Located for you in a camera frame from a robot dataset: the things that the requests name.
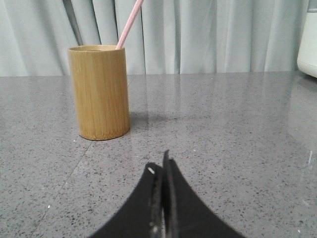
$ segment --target cup rim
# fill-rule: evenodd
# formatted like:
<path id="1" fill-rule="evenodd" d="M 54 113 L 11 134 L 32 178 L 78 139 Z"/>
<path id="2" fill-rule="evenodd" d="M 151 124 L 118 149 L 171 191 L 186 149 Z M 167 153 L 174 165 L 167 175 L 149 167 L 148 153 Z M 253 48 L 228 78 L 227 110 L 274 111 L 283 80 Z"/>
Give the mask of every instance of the cup rim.
<path id="1" fill-rule="evenodd" d="M 121 51 L 124 50 L 124 47 L 116 50 L 116 45 L 82 45 L 68 48 L 69 51 L 74 52 L 90 52 L 90 53 L 100 53 L 100 52 L 109 52 L 109 51 Z"/>

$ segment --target speckled granite surface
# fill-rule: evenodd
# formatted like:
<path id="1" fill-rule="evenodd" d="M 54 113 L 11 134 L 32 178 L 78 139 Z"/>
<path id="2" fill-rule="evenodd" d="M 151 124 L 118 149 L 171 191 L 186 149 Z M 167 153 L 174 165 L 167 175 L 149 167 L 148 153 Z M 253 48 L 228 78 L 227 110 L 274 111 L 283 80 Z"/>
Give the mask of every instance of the speckled granite surface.
<path id="1" fill-rule="evenodd" d="M 69 77 L 0 78 L 0 237 L 87 237 L 163 151 L 250 238 L 317 237 L 317 79 L 129 76 L 131 130 L 78 135 Z"/>

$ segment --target pink stick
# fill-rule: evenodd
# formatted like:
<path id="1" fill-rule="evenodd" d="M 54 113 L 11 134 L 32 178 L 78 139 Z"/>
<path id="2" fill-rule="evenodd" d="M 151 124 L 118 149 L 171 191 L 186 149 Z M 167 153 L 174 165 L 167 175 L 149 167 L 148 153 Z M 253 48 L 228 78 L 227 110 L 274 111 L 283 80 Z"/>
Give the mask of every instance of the pink stick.
<path id="1" fill-rule="evenodd" d="M 144 0 L 137 0 L 135 2 L 134 7 L 132 9 L 132 12 L 131 12 L 131 14 L 130 14 L 130 16 L 128 18 L 127 24 L 125 25 L 124 30 L 123 30 L 123 32 L 121 34 L 120 39 L 119 39 L 119 42 L 117 44 L 117 47 L 115 48 L 116 50 L 121 49 L 123 44 L 124 44 L 124 42 L 125 42 L 125 39 L 127 39 L 128 33 L 129 33 L 130 29 L 131 29 L 131 26 L 132 26 L 135 18 L 138 15 L 138 12 L 139 12 L 139 10 L 141 8 L 141 4 L 143 3 L 143 1 Z"/>

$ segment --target bamboo cup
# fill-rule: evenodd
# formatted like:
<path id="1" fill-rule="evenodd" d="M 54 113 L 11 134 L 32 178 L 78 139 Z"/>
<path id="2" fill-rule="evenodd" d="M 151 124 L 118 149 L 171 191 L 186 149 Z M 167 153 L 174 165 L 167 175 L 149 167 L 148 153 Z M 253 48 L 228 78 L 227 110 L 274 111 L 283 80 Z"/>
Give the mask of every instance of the bamboo cup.
<path id="1" fill-rule="evenodd" d="M 89 140 L 117 138 L 130 129 L 125 50 L 115 47 L 68 50 L 79 133 Z"/>

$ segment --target white curtain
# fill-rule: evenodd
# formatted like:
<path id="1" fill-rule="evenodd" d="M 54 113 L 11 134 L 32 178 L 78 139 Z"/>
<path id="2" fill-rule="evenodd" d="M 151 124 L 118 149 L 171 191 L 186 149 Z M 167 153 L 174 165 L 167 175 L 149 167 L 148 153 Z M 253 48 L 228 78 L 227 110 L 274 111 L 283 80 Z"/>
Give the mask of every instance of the white curtain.
<path id="1" fill-rule="evenodd" d="M 69 74 L 67 48 L 118 41 L 135 0 L 0 0 L 0 76 Z M 145 0 L 128 74 L 296 70 L 308 0 Z"/>

